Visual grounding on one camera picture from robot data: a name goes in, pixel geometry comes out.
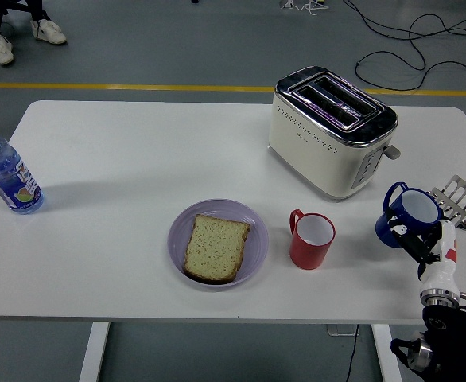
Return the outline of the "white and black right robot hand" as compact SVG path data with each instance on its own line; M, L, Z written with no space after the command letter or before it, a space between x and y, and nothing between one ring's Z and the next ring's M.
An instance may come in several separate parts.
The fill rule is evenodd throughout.
M454 280L456 270L456 228L449 220L439 220L430 234L420 237L391 209L386 210L390 233L418 264L423 306L456 306L460 291Z

